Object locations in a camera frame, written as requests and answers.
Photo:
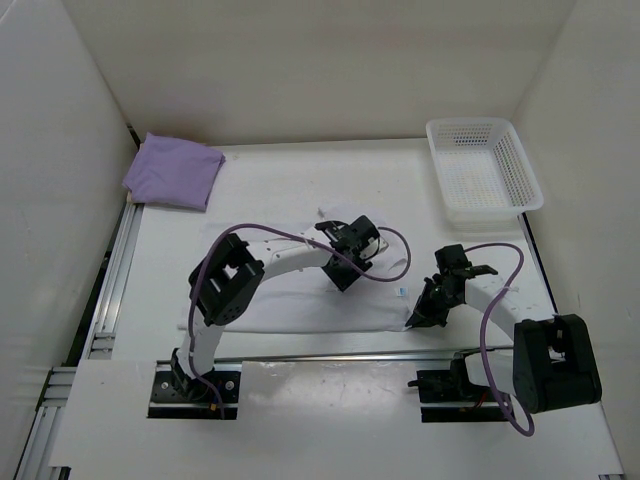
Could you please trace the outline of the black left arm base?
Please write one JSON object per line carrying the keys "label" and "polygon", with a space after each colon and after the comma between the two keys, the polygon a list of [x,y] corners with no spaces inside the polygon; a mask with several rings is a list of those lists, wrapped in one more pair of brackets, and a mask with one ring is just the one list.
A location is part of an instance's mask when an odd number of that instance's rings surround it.
{"label": "black left arm base", "polygon": [[211,370],[203,383],[189,377],[179,365],[178,349],[171,358],[158,361],[149,396],[150,419],[236,420],[241,370]]}

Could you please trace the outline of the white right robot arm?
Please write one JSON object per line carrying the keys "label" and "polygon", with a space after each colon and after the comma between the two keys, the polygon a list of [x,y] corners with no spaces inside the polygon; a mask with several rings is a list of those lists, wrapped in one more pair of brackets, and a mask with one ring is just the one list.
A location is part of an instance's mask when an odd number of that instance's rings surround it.
{"label": "white right robot arm", "polygon": [[512,347],[486,346],[485,353],[456,353],[449,375],[455,396],[470,400],[495,385],[531,414],[601,400],[601,381],[585,321],[575,314],[547,318],[543,309],[498,278],[427,277],[405,326],[443,327],[449,312],[460,305],[482,313],[509,337]]}

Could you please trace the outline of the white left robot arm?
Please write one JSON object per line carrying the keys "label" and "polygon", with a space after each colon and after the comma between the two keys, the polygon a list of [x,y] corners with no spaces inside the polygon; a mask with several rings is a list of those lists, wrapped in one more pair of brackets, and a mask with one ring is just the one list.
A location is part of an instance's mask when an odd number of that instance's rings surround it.
{"label": "white left robot arm", "polygon": [[379,234],[357,234],[348,226],[329,229],[325,240],[279,233],[247,242],[237,234],[219,237],[190,277],[187,334],[172,353],[175,388],[188,400],[206,395],[209,372],[224,327],[248,308],[261,283],[307,268],[319,268],[341,292],[372,267]]}

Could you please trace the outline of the white cloth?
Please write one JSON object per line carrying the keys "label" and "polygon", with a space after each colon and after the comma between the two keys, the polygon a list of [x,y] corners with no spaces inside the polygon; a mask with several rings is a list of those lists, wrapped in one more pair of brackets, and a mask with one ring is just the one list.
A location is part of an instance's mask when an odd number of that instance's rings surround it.
{"label": "white cloth", "polygon": [[[336,205],[319,207],[322,220],[351,222],[366,215],[376,227],[397,228],[389,216],[373,207]],[[194,257],[202,260],[214,240],[231,223],[209,222],[200,229]],[[394,234],[382,232],[386,250],[372,259],[371,275],[388,278],[402,272],[407,253]],[[409,276],[392,282],[358,279],[341,293],[320,268],[308,268],[267,280],[258,287],[245,313],[226,326],[226,332],[312,334],[403,331],[409,318]]]}

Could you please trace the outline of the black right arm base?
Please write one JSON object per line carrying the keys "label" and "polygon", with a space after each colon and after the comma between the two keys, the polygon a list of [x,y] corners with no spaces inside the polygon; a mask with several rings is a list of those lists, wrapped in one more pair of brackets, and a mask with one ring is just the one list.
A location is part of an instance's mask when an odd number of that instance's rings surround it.
{"label": "black right arm base", "polygon": [[472,384],[464,367],[454,358],[448,367],[416,370],[407,387],[418,394],[423,424],[506,422],[490,388]]}

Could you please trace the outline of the purple t shirt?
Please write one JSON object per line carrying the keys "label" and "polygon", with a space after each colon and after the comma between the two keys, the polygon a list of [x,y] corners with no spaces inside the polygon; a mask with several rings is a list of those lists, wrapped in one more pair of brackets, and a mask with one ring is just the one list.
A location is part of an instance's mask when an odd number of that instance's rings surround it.
{"label": "purple t shirt", "polygon": [[204,212],[225,161],[217,149],[149,133],[122,185],[134,203]]}

